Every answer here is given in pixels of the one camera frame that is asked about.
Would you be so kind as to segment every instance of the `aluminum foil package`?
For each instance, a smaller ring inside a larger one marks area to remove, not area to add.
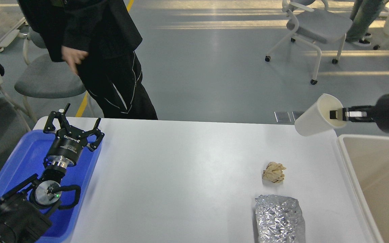
[[[298,200],[279,195],[256,198],[259,243],[305,243],[306,225]]]

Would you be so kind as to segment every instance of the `robotic arm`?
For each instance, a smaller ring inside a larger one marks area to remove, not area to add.
[[[330,119],[376,123],[379,129],[389,133],[389,94],[381,96],[375,106],[352,106],[330,111]]]
[[[52,226],[49,217],[57,209],[71,209],[79,203],[80,186],[61,186],[61,180],[67,167],[76,166],[82,149],[94,151],[105,134],[98,128],[100,118],[90,131],[71,126],[65,117],[69,106],[63,112],[51,112],[43,129],[44,133],[55,134],[55,140],[44,158],[42,176],[34,174],[0,197],[0,243],[36,242]],[[54,119],[60,123],[58,131]],[[96,140],[89,143],[87,138],[92,135]],[[75,191],[75,198],[71,204],[62,206],[60,196],[67,191]]]

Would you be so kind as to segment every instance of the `white bin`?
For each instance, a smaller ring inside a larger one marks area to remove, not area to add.
[[[338,143],[372,234],[389,243],[389,137],[345,134]]]

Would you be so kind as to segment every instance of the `yellow floor line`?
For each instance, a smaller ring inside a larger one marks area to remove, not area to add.
[[[127,5],[128,12],[130,12],[131,6],[133,6],[133,2],[134,2],[134,0],[130,0],[130,2],[128,3],[128,5]],[[80,103],[79,109],[77,109],[76,117],[82,117],[87,103],[88,103],[88,92],[86,92],[85,96],[83,97],[82,103]]]

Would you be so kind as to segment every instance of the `white container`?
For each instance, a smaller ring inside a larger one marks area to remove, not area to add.
[[[348,175],[377,243],[389,243],[389,137],[338,137]]]
[[[329,94],[322,94],[319,99],[310,106],[295,121],[295,129],[302,136],[310,136],[331,129],[339,129],[346,125],[343,120],[329,118],[331,110],[343,108],[340,100]]]

